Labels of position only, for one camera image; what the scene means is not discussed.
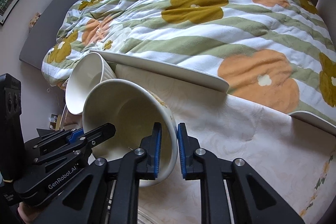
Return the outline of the person's left hand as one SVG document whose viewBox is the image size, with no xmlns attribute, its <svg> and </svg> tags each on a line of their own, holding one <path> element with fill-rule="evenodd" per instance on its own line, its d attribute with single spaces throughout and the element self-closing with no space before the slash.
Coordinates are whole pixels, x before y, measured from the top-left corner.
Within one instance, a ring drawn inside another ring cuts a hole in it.
<svg viewBox="0 0 336 224">
<path fill-rule="evenodd" d="M 25 205 L 23 202 L 21 202 L 18 207 L 18 213 L 24 223 L 31 224 L 40 214 L 40 211 L 32 209 L 29 206 Z"/>
</svg>

